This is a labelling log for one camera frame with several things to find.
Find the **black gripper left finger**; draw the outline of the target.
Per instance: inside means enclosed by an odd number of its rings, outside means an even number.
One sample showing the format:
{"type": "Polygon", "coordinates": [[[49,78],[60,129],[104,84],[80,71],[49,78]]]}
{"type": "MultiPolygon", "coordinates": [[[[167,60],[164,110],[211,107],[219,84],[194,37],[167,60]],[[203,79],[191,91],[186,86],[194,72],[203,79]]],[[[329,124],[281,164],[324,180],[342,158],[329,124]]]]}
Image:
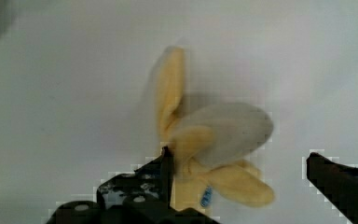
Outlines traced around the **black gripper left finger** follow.
{"type": "Polygon", "coordinates": [[[96,200],[59,206],[46,224],[220,224],[201,212],[170,206],[173,155],[167,147],[130,174],[102,183],[96,200]]]}

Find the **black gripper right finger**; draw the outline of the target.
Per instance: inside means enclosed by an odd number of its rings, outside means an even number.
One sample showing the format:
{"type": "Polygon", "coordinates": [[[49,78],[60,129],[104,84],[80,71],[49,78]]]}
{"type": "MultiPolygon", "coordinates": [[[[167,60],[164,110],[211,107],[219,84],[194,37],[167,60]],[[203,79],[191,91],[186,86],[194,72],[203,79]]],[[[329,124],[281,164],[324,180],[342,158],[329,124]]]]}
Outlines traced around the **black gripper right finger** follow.
{"type": "Polygon", "coordinates": [[[358,224],[358,168],[316,152],[310,153],[306,164],[309,182],[352,224],[358,224]]]}

